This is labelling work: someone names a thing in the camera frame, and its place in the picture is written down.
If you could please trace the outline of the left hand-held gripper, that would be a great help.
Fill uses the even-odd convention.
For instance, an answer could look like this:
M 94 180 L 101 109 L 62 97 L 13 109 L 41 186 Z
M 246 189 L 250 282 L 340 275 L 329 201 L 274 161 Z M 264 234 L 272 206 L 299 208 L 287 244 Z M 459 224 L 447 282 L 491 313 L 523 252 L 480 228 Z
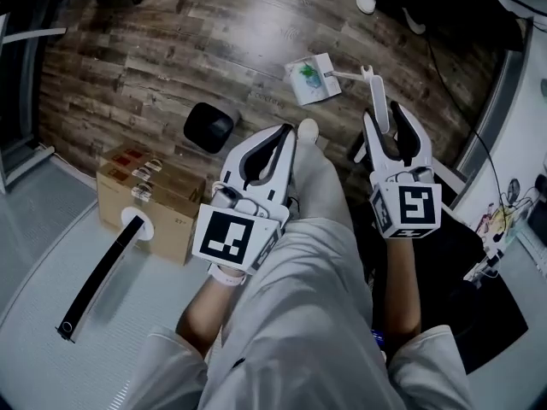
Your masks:
M 295 148 L 293 126 L 278 125 L 228 153 L 211 203 L 199 208 L 194 256 L 236 271 L 260 268 L 290 218 L 285 198 Z

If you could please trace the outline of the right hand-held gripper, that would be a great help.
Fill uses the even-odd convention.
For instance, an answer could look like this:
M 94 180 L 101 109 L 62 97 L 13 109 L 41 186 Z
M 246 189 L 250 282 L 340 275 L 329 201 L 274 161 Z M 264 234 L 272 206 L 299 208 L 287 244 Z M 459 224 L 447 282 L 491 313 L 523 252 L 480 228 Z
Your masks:
M 369 112 L 363 116 L 365 141 L 372 163 L 370 203 L 375 225 L 385 239 L 417 239 L 441 225 L 442 187 L 433 178 L 432 143 L 418 119 L 398 102 L 391 102 L 397 125 L 398 156 L 385 151 L 384 137 Z

